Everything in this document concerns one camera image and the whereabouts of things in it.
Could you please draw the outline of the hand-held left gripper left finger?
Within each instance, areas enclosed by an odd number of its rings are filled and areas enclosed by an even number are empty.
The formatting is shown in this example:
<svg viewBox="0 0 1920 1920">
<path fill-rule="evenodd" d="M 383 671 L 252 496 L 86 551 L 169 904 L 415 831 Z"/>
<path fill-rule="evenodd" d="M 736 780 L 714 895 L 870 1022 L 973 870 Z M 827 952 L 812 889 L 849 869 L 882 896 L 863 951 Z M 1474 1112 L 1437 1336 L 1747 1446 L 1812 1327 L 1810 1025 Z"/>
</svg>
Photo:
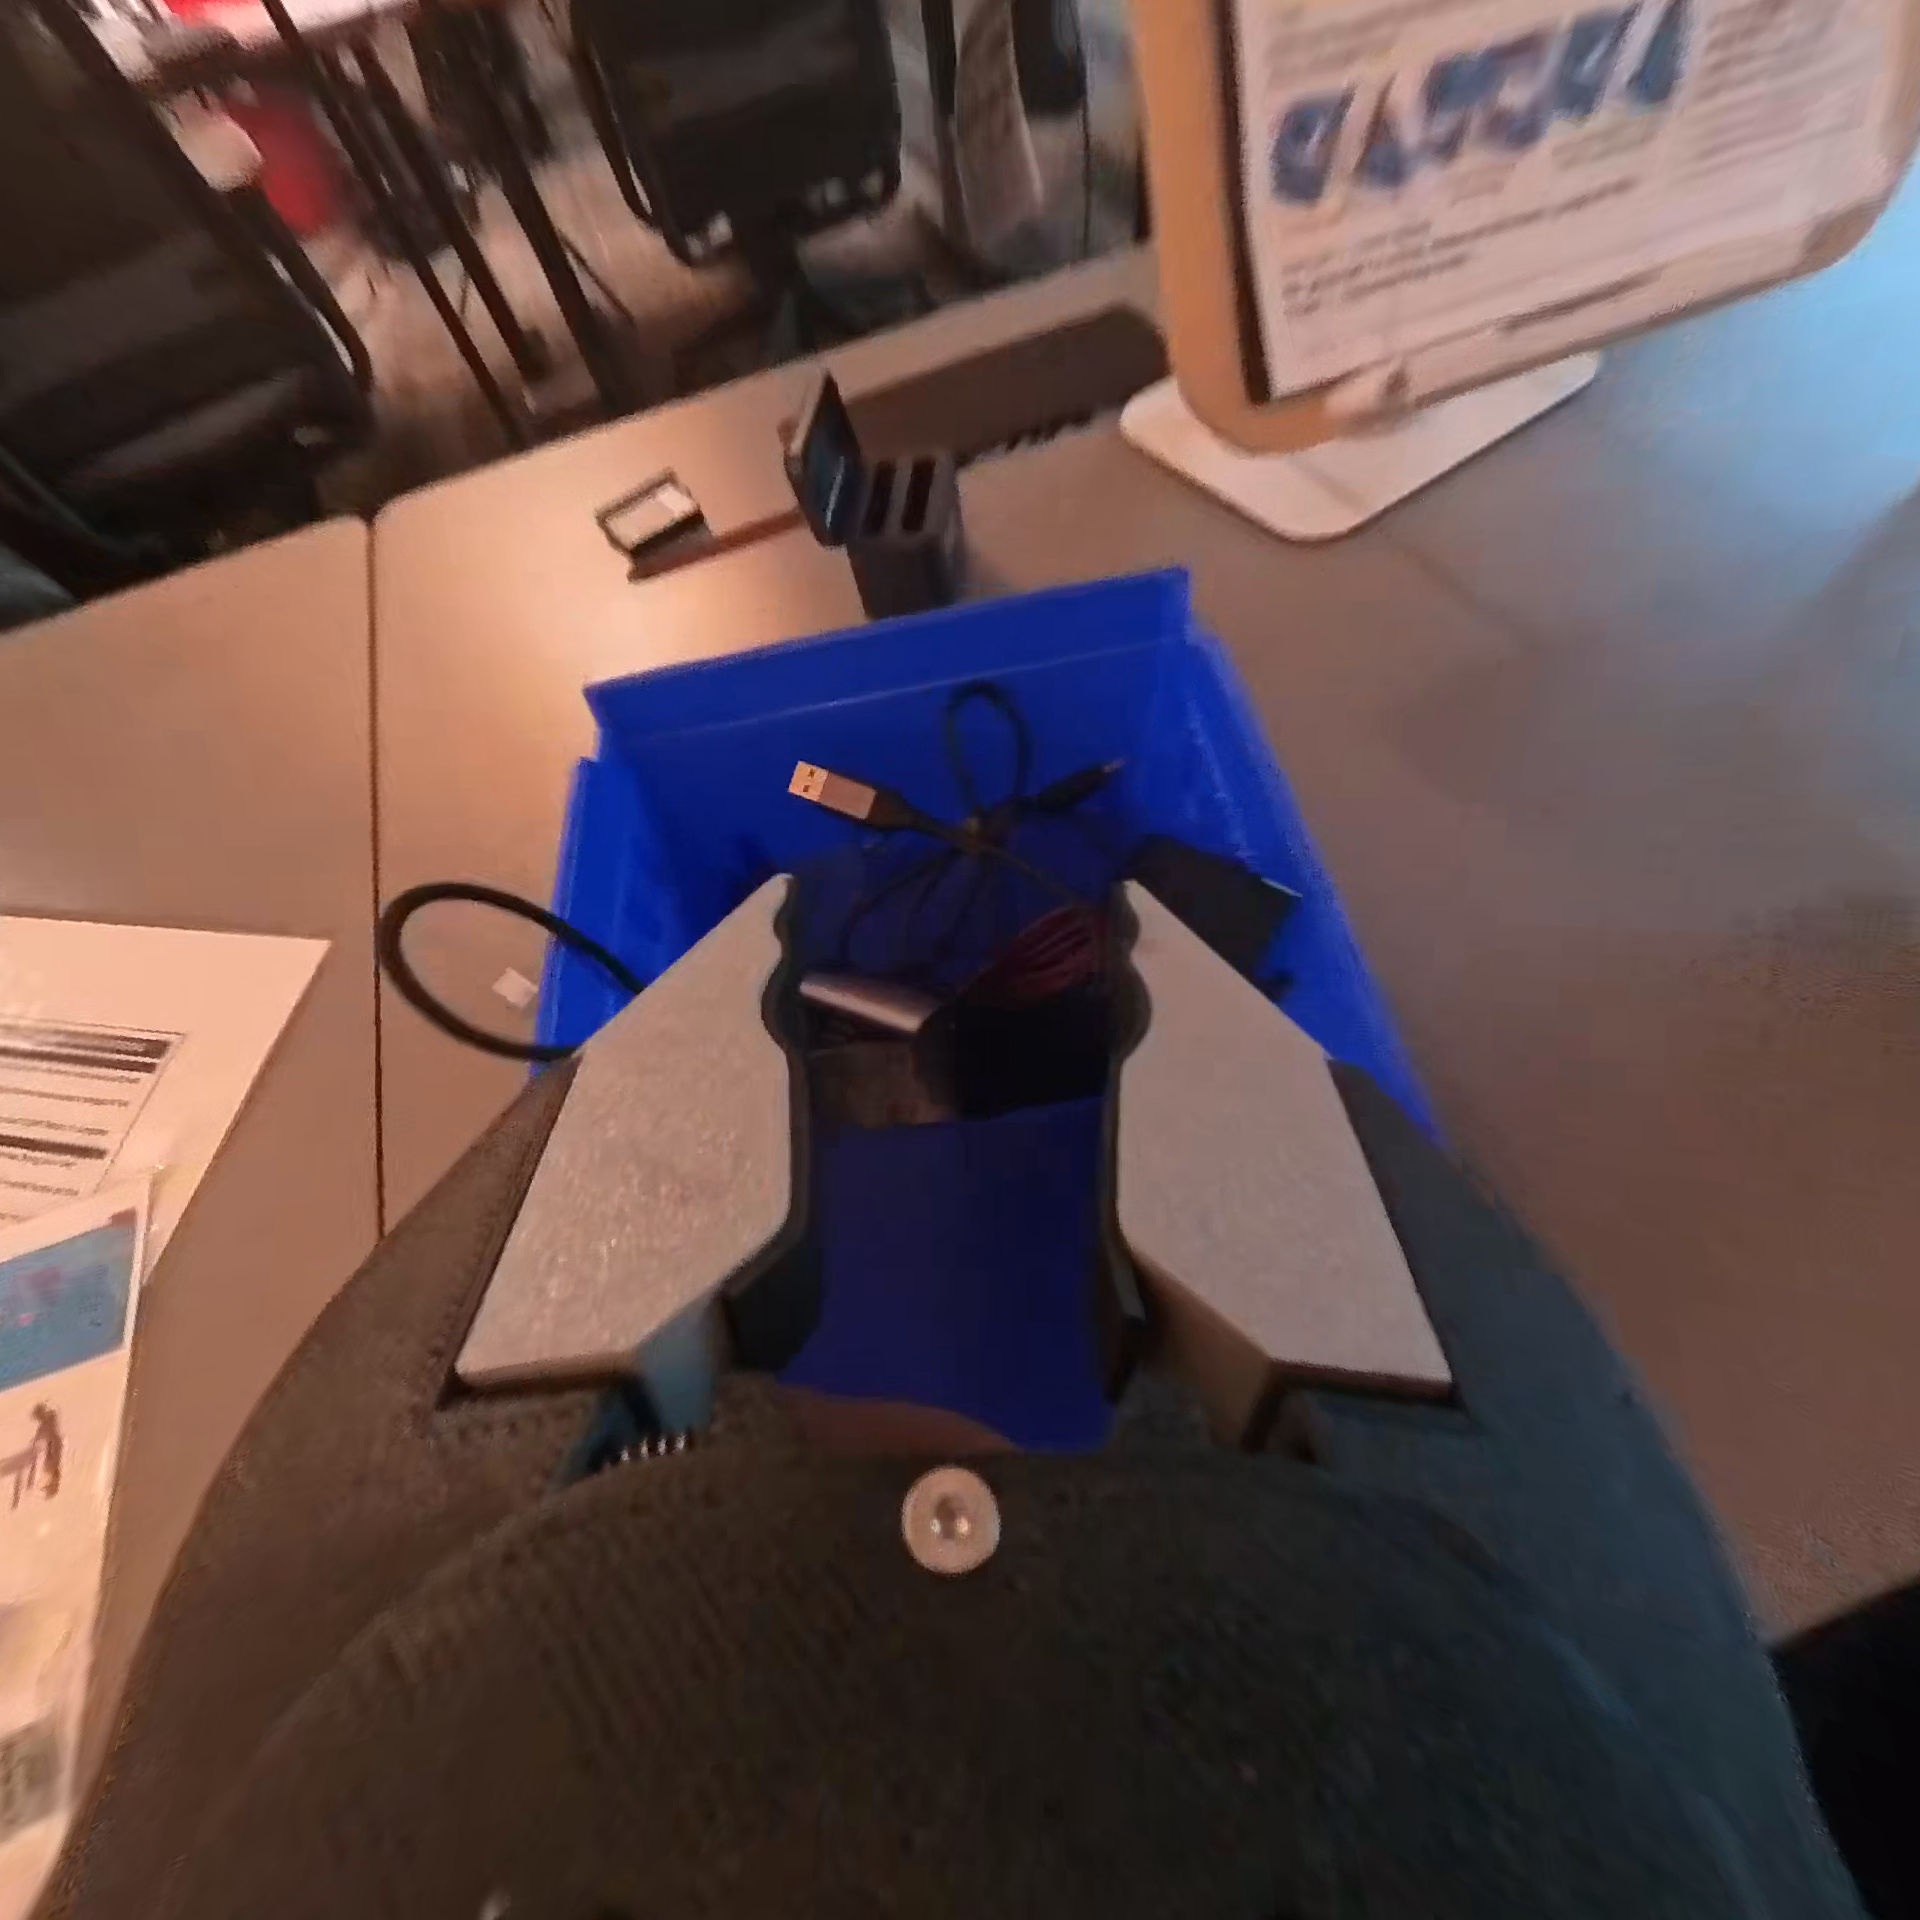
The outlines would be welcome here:
<svg viewBox="0 0 1920 1920">
<path fill-rule="evenodd" d="M 467 1327 L 473 1394 L 779 1375 L 817 1328 L 794 880 L 763 880 L 574 1056 Z"/>
</svg>

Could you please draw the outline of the white sign stand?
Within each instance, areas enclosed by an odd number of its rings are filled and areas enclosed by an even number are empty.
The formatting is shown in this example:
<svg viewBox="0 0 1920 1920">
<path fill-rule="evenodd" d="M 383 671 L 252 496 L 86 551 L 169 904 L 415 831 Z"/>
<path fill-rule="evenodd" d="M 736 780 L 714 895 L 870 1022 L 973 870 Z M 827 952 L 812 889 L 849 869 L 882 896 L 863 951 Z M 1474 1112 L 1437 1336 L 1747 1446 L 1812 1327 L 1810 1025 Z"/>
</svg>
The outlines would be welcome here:
<svg viewBox="0 0 1920 1920">
<path fill-rule="evenodd" d="M 1601 352 L 1836 266 L 1878 225 L 1916 158 L 1916 5 L 1899 71 L 1892 184 L 1788 245 L 1770 277 L 1729 266 L 1731 287 L 1692 303 L 1641 282 L 1538 313 L 1471 342 L 1279 401 L 1256 393 L 1258 332 L 1235 238 L 1234 77 L 1227 5 L 1130 5 L 1141 145 L 1169 378 L 1132 402 L 1123 436 L 1235 514 L 1295 545 L 1344 538 L 1585 390 Z"/>
</svg>

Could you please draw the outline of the dark slotted holder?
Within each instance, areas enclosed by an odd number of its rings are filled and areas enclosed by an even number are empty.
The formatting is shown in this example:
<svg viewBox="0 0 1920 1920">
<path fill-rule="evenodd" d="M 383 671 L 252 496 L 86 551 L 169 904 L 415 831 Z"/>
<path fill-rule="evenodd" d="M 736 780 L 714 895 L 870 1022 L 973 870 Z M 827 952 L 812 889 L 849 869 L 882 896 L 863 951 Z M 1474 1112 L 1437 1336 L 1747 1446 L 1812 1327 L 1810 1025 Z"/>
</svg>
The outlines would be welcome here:
<svg viewBox="0 0 1920 1920">
<path fill-rule="evenodd" d="M 968 547 L 950 448 L 865 464 L 846 557 L 870 621 L 942 613 L 962 601 Z"/>
</svg>

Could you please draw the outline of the grey usb hub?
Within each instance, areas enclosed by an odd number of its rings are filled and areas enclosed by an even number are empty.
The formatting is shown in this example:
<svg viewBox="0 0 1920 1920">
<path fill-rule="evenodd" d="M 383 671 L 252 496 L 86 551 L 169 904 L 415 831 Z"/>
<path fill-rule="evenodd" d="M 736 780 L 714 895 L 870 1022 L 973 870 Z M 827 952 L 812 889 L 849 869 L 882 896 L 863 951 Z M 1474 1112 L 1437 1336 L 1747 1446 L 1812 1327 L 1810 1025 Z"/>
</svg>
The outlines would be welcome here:
<svg viewBox="0 0 1920 1920">
<path fill-rule="evenodd" d="M 939 1017 L 939 997 L 914 985 L 851 973 L 803 973 L 797 999 L 816 1015 L 863 1035 L 914 1040 Z"/>
</svg>

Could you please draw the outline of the white printed paper sheet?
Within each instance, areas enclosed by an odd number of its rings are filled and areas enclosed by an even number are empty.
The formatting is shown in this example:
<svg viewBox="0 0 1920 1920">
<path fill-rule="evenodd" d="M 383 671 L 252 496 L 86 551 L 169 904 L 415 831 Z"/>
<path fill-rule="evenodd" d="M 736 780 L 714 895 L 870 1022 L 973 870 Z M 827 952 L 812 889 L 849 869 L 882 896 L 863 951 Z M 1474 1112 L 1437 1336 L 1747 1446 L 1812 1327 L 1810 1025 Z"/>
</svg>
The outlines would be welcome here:
<svg viewBox="0 0 1920 1920">
<path fill-rule="evenodd" d="M 325 941 L 2 918 L 2 1222 L 152 1178 L 165 1245 Z"/>
</svg>

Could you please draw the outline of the small black adapter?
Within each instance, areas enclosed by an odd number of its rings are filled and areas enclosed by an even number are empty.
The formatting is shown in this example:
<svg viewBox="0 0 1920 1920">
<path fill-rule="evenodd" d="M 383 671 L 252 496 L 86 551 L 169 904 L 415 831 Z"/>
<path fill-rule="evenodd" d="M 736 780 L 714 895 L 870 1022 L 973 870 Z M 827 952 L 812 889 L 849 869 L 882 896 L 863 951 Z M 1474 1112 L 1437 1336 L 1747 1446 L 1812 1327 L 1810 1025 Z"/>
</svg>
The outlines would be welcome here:
<svg viewBox="0 0 1920 1920">
<path fill-rule="evenodd" d="M 829 370 L 817 372 L 781 441 L 781 471 L 816 545 L 846 549 L 867 499 L 867 464 L 847 402 Z"/>
</svg>

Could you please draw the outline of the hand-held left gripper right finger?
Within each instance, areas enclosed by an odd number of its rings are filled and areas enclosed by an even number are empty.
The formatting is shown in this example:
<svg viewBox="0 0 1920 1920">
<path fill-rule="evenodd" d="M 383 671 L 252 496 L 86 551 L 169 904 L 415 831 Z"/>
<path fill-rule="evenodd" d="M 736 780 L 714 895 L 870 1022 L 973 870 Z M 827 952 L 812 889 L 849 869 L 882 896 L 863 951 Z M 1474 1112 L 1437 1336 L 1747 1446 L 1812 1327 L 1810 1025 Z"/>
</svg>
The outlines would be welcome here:
<svg viewBox="0 0 1920 1920">
<path fill-rule="evenodd" d="M 1113 1393 L 1146 1368 L 1218 1445 L 1258 1445 L 1295 1390 L 1452 1403 L 1329 1054 L 1143 885 L 1116 891 L 1109 938 Z"/>
</svg>

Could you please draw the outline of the blue plastic bin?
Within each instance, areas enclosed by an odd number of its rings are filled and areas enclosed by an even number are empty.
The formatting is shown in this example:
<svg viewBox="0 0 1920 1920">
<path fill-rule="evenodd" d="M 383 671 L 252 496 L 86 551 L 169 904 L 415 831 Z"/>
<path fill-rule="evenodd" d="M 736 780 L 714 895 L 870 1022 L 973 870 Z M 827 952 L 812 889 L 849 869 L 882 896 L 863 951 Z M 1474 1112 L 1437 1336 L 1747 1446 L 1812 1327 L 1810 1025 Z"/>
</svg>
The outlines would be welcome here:
<svg viewBox="0 0 1920 1920">
<path fill-rule="evenodd" d="M 1251 981 L 1408 1116 L 1428 1096 L 1390 1000 L 1227 651 L 1181 570 L 1000 597 L 590 684 L 550 909 L 653 981 L 761 882 L 796 893 L 803 971 L 962 987 L 1060 899 L 923 838 L 876 840 L 792 797 L 797 763 L 958 820 L 1019 783 L 1116 764 L 1011 851 L 1102 899 L 1143 838 L 1295 896 Z M 821 1312 L 781 1378 L 931 1404 L 1016 1446 L 1096 1449 L 1109 1412 L 1092 1321 L 1102 1092 L 1000 1116 L 831 1116 L 808 1068 Z"/>
</svg>

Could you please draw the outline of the black office chair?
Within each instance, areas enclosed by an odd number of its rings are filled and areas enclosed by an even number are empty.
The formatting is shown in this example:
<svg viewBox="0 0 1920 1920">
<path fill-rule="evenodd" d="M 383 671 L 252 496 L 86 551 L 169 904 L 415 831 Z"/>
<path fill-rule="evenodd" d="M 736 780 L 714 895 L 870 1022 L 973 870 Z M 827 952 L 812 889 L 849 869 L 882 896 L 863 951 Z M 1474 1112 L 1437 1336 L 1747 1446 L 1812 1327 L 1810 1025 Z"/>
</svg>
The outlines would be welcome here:
<svg viewBox="0 0 1920 1920">
<path fill-rule="evenodd" d="M 3 558 L 82 602 L 315 523 L 372 396 L 263 196 L 204 178 L 75 7 L 3 5 Z"/>
<path fill-rule="evenodd" d="M 873 2 L 575 2 L 587 119 L 683 268 L 786 248 L 899 193 L 893 40 Z"/>
</svg>

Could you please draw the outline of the long black bar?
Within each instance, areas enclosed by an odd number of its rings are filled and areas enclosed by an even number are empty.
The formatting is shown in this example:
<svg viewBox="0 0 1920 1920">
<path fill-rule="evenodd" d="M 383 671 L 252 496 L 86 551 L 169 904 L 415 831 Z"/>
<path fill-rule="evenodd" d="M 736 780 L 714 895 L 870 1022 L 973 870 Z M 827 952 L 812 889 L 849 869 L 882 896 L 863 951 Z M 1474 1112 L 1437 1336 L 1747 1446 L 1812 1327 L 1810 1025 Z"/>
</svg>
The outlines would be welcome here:
<svg viewBox="0 0 1920 1920">
<path fill-rule="evenodd" d="M 947 450 L 958 467 L 1116 417 L 1169 375 L 1155 325 L 1109 305 L 847 398 L 873 459 Z"/>
</svg>

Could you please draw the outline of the small black case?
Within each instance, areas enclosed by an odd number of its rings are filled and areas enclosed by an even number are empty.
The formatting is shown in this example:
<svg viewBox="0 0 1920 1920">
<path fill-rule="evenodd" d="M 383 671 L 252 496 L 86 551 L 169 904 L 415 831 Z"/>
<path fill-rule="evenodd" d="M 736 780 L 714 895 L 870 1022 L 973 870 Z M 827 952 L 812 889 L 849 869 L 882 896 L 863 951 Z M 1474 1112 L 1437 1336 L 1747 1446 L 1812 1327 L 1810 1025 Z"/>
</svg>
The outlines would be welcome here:
<svg viewBox="0 0 1920 1920">
<path fill-rule="evenodd" d="M 673 471 L 661 468 L 591 514 L 598 537 L 643 583 L 703 554 L 714 538 L 705 510 Z"/>
</svg>

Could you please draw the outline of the black usb cable copper plugs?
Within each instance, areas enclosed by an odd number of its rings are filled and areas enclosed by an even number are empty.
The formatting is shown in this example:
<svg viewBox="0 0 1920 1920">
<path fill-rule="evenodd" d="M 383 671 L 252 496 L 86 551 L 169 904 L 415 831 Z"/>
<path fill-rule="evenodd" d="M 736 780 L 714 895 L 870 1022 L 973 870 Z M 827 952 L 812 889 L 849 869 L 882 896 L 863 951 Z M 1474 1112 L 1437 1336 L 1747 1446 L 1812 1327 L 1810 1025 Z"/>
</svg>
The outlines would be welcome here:
<svg viewBox="0 0 1920 1920">
<path fill-rule="evenodd" d="M 968 758 L 964 720 L 972 709 L 991 713 L 1011 751 L 1006 790 L 987 800 Z M 1036 735 L 1014 695 L 991 680 L 972 680 L 947 693 L 942 709 L 942 743 L 947 768 L 964 805 L 958 820 L 939 819 L 896 788 L 800 760 L 786 793 L 816 810 L 847 823 L 870 838 L 909 837 L 938 848 L 943 862 L 964 860 L 980 873 L 1018 879 L 1040 889 L 1047 901 L 1073 911 L 1092 911 L 1092 896 L 1044 870 L 1016 848 L 1019 828 L 1033 823 L 1066 823 L 1103 797 L 1125 772 L 1128 758 L 1075 766 L 1036 785 Z"/>
</svg>

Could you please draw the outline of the illustrated paper sheet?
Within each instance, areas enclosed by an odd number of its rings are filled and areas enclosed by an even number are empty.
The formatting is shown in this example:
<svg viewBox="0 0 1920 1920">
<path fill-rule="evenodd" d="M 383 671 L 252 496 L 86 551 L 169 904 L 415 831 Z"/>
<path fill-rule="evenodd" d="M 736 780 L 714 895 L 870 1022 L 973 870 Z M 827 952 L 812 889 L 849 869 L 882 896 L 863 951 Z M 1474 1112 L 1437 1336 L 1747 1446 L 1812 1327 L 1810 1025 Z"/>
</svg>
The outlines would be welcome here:
<svg viewBox="0 0 1920 1920">
<path fill-rule="evenodd" d="M 153 1178 L 3 1228 L 2 1862 L 21 1917 L 74 1812 Z"/>
</svg>

